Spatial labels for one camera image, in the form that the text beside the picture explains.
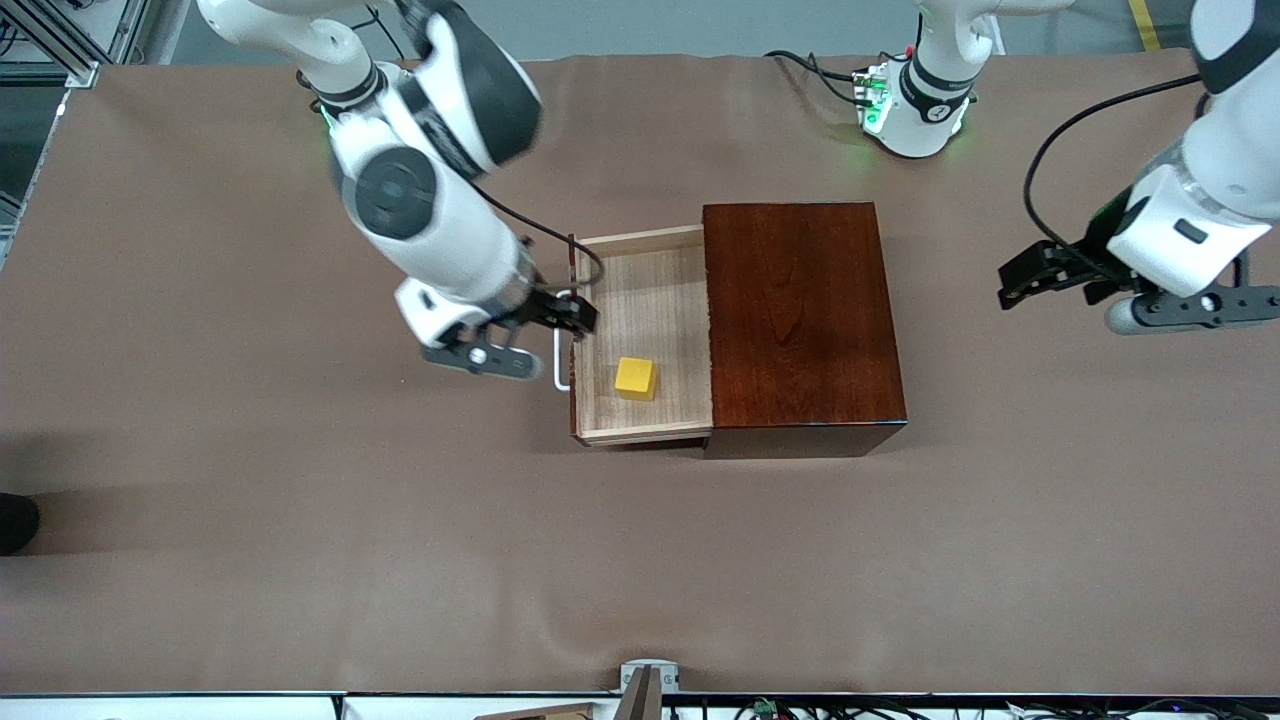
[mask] yellow block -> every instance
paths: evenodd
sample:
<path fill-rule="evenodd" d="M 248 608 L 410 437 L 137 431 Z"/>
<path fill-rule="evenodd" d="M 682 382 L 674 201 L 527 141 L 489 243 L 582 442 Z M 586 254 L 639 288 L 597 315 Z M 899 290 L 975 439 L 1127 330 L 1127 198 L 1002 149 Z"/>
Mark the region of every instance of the yellow block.
<path fill-rule="evenodd" d="M 626 400 L 653 400 L 658 386 L 658 368 L 653 360 L 643 357 L 623 357 L 618 360 L 618 374 L 613 378 L 613 389 Z"/>

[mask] drawer handle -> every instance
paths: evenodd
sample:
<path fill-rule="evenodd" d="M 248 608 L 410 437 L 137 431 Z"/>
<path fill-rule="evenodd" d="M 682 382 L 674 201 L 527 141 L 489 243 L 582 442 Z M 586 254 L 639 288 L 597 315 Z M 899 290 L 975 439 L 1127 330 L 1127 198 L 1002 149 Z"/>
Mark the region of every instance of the drawer handle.
<path fill-rule="evenodd" d="M 571 290 L 562 290 L 556 293 L 556 297 L 568 297 L 572 295 Z M 552 331 L 552 380 L 556 382 L 556 389 L 561 392 L 568 392 L 568 383 L 561 382 L 561 334 L 564 331 Z"/>

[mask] table surface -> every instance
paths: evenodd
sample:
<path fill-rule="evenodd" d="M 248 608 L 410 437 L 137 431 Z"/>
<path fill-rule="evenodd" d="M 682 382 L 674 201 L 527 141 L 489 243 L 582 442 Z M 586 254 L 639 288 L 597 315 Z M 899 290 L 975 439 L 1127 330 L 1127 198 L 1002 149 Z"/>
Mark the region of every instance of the table surface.
<path fill-rule="evenodd" d="M 0 478 L 45 510 L 0 561 L 0 691 L 570 689 L 662 656 L 696 689 L 1274 692 L 1280 328 L 1120 338 L 1075 293 L 995 296 L 1041 140 L 1189 69 L 997 58 L 909 161 L 774 60 L 532 64 L 539 145 L 488 187 L 553 227 L 877 204 L 910 425 L 704 461 L 581 448 L 549 380 L 422 364 L 288 68 L 105 68 L 0 275 Z M 1068 135 L 1048 222 L 1196 97 Z"/>

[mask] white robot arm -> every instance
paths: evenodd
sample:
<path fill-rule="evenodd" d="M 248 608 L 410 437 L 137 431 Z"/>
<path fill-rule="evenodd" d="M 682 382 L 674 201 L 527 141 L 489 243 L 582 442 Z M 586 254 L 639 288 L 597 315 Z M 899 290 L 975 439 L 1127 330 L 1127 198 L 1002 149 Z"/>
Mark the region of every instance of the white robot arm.
<path fill-rule="evenodd" d="M 230 42 L 297 63 L 330 119 L 347 213 L 408 278 L 401 314 L 440 365 L 534 379 L 541 361 L 515 347 L 536 323 L 595 328 L 586 301 L 556 297 L 522 241 L 471 184 L 534 141 L 541 101 L 529 76 L 453 0 L 401 0 L 422 64 L 376 64 L 360 38 L 319 15 L 351 0 L 198 0 Z M 489 341 L 493 327 L 502 345 Z"/>
<path fill-rule="evenodd" d="M 1120 334 L 1248 327 L 1280 316 L 1280 288 L 1248 284 L 1247 249 L 1280 220 L 1280 0 L 1199 0 L 1192 44 L 1212 102 L 1068 247 L 1036 243 L 1001 268 L 1009 309 L 1085 284 L 1091 305 L 1121 292 Z M 1235 281 L 1219 275 L 1233 263 Z"/>
<path fill-rule="evenodd" d="M 978 73 L 991 58 L 993 15 L 1041 15 L 1075 0 L 915 0 L 920 40 L 855 78 L 863 132 L 904 158 L 927 158 L 960 131 Z"/>

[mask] wooden box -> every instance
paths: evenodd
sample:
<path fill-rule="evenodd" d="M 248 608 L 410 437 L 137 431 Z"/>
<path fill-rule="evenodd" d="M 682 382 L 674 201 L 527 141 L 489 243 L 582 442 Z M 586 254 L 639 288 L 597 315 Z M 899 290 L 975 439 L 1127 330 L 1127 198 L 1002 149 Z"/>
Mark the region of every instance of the wooden box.
<path fill-rule="evenodd" d="M 600 311 L 570 351 L 584 445 L 704 438 L 708 457 L 847 457 L 906 424 L 876 210 L 708 205 L 703 224 L 581 241 Z M 590 260 L 575 251 L 579 278 Z M 613 391 L 618 359 L 658 366 L 653 401 Z"/>

